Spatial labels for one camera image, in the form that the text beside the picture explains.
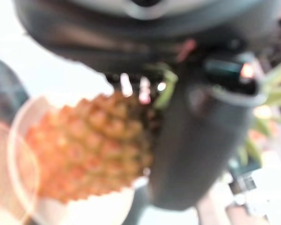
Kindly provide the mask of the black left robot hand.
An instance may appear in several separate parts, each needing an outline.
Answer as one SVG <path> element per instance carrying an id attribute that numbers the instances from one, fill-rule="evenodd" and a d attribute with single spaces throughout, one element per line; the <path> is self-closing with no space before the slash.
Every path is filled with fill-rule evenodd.
<path id="1" fill-rule="evenodd" d="M 281 0 L 16 0 L 28 34 L 47 50 L 107 75 L 178 75 L 154 149 L 148 195 L 169 210 L 193 206 L 244 140 L 266 95 L 254 66 Z"/>

